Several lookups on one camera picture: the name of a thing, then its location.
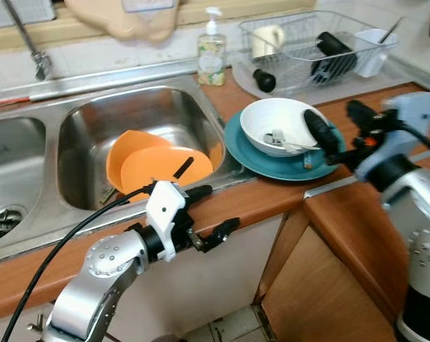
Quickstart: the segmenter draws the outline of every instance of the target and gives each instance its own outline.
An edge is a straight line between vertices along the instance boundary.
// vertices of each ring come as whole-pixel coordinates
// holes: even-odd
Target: orange bowl
[[[178,175],[185,162],[188,168]],[[181,187],[202,180],[213,171],[210,159],[202,152],[186,147],[156,146],[132,153],[122,166],[122,188],[125,193],[135,191],[153,180],[169,180]],[[130,201],[136,202],[148,195],[134,196]]]
[[[110,184],[115,189],[125,194],[122,188],[122,165],[123,162],[134,152],[152,146],[171,146],[172,144],[164,138],[141,132],[139,130],[127,130],[115,141],[107,154],[106,175]]]

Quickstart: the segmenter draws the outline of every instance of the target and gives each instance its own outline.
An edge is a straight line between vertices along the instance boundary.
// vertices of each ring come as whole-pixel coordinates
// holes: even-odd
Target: faucet
[[[3,0],[3,3],[8,10],[11,18],[13,19],[19,33],[22,36],[23,41],[27,45],[28,49],[31,52],[31,57],[36,64],[36,79],[39,81],[44,81],[49,74],[51,68],[51,59],[47,56],[45,51],[39,51],[33,41],[31,41],[30,36],[28,35],[25,27],[23,26],[22,20],[19,18],[19,15],[16,12],[11,0]]]

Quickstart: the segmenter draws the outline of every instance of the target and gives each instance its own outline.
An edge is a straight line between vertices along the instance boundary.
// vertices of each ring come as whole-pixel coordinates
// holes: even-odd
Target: fork
[[[277,140],[288,152],[295,152],[295,148],[293,146],[299,147],[299,148],[305,148],[307,150],[320,150],[319,147],[314,146],[305,146],[301,144],[297,144],[295,142],[287,142],[285,139],[285,135],[283,134],[282,130],[272,130],[272,137],[273,139]]]

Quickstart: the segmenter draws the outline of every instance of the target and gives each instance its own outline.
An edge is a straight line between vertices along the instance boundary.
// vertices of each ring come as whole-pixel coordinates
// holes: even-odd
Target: wire dish rack
[[[257,29],[264,26],[280,27],[280,34],[284,40],[279,46],[261,38]],[[374,27],[330,11],[311,11],[244,21],[239,27],[242,33],[243,52],[248,63],[254,64],[254,68],[274,75],[277,86],[273,93],[283,97],[304,88],[342,82],[378,54],[379,49],[390,48],[372,43],[367,45],[368,48],[353,51],[355,34]],[[321,42],[318,36],[322,32],[331,33],[349,48],[348,51],[326,56],[318,48]],[[263,48],[263,53],[260,53],[262,56],[259,57],[258,42],[261,42],[260,46]]]

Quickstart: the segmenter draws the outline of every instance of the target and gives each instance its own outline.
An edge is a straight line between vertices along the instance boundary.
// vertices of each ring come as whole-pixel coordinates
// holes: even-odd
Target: tiled floor
[[[247,306],[188,333],[188,342],[272,342],[264,314]]]

